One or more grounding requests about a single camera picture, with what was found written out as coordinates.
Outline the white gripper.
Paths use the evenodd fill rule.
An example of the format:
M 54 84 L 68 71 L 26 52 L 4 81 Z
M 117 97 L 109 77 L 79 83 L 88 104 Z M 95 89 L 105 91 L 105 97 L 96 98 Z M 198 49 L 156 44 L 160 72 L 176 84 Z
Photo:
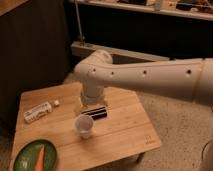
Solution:
M 83 105 L 88 106 L 88 105 L 105 104 L 107 109 L 111 109 L 111 104 L 109 102 L 105 101 L 103 96 L 88 97 L 88 96 L 84 95 L 83 93 L 81 93 L 80 99 L 81 99 L 81 101 L 78 100 L 75 103 L 75 107 L 74 107 L 74 113 L 76 116 L 78 116 L 81 113 Z

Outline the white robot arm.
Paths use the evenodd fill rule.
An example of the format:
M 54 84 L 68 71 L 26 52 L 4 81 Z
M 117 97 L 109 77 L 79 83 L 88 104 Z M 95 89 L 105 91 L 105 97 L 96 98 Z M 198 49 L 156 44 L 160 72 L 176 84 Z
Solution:
M 74 74 L 82 84 L 81 101 L 100 103 L 104 87 L 142 90 L 213 107 L 213 59 L 114 64 L 105 50 L 81 60 Z

